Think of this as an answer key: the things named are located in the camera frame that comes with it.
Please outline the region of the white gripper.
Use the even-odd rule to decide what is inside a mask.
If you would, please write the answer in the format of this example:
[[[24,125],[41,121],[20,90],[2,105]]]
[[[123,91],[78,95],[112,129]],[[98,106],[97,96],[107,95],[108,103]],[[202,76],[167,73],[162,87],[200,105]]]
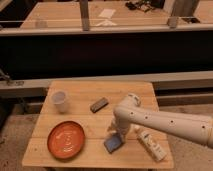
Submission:
[[[130,130],[130,124],[129,123],[120,123],[116,120],[112,120],[110,126],[107,128],[107,131],[110,134],[118,133],[121,140],[126,140],[126,135]]]

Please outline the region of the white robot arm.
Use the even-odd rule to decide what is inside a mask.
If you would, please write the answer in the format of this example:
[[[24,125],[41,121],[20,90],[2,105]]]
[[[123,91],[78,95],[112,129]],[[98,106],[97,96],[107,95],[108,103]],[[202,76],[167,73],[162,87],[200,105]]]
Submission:
[[[129,93],[113,109],[115,130],[123,137],[130,125],[142,125],[213,149],[213,118],[210,116],[155,111],[140,107]]]

